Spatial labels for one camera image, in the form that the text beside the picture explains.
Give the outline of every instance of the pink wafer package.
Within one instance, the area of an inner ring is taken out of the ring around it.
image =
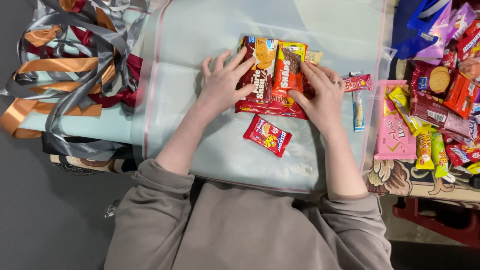
[[[417,142],[400,114],[389,114],[380,120],[376,160],[412,160],[417,158]]]

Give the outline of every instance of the gray ribbon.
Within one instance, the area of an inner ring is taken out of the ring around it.
[[[23,64],[28,61],[26,52],[30,43],[24,38],[25,33],[41,26],[61,25],[62,31],[57,33],[58,39],[54,40],[55,42],[58,42],[57,46],[55,46],[53,50],[54,57],[64,58],[64,46],[68,45],[81,51],[88,57],[98,57],[98,66],[88,72],[77,73],[80,77],[78,82],[81,83],[81,85],[72,92],[59,91],[52,96],[37,94],[28,89],[29,87],[34,86],[34,82],[37,80],[37,75],[34,72],[29,72],[18,74],[15,80],[13,77],[11,77],[5,85],[5,88],[0,90],[0,94],[9,94],[16,98],[30,100],[61,98],[61,100],[54,106],[48,115],[45,123],[45,130],[52,146],[67,156],[87,159],[95,158],[96,160],[102,161],[108,160],[115,150],[119,147],[122,147],[123,144],[105,140],[99,140],[91,143],[68,143],[61,135],[58,118],[76,105],[84,108],[93,103],[87,95],[93,88],[94,84],[101,82],[101,76],[112,59],[115,63],[116,74],[122,75],[123,85],[128,85],[133,91],[136,90],[137,82],[130,82],[131,75],[127,69],[126,58],[130,54],[130,51],[138,39],[143,20],[146,12],[148,11],[150,0],[145,0],[145,12],[133,22],[128,32],[121,20],[123,12],[113,12],[107,5],[104,4],[102,0],[94,0],[94,2],[112,21],[116,32],[94,25],[93,21],[89,19],[92,17],[89,12],[86,12],[86,15],[66,12],[55,0],[41,0],[41,2],[46,8],[47,15],[32,22],[25,29],[17,46],[20,63]],[[90,41],[92,42],[92,45],[96,47],[96,49],[82,45],[78,42],[66,40],[65,35],[68,25],[90,30],[93,33]],[[45,46],[46,45],[43,45],[40,48],[40,57],[42,59],[49,58],[45,51]],[[119,52],[115,56],[113,55],[113,48],[116,48]],[[72,81],[72,79],[65,72],[48,72],[48,74],[54,81],[57,82]],[[113,80],[103,83],[102,91],[104,93],[112,90],[112,82]],[[122,105],[122,107],[127,114],[131,114],[133,112],[133,109],[128,106]]]

